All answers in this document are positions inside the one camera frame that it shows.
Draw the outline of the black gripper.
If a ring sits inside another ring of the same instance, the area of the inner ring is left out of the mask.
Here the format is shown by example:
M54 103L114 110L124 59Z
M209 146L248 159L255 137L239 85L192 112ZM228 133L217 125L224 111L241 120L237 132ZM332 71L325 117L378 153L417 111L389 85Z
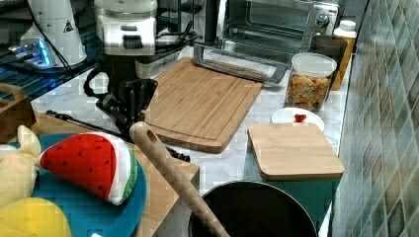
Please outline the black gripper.
M147 109L158 83L150 78L140 79L135 71L133 56L103 55L98 69L109 78L107 92L99 96L98 108L108 115L120 132L145 120Z

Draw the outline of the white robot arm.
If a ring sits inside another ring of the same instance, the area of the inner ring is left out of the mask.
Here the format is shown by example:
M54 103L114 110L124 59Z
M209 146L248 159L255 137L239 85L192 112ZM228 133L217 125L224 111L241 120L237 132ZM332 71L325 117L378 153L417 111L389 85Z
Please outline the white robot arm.
M157 82L137 72L140 56L156 53L157 0L94 0L97 36L104 54L89 73L84 92L97 99L97 107L107 114L122 134L145 120ZM107 91L97 94L90 80L104 73Z

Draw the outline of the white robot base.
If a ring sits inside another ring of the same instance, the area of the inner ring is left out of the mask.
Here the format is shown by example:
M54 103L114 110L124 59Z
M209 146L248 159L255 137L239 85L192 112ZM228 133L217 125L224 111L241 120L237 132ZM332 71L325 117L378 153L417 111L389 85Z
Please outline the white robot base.
M70 0L28 0L33 25L11 51L38 68L65 68L87 58Z

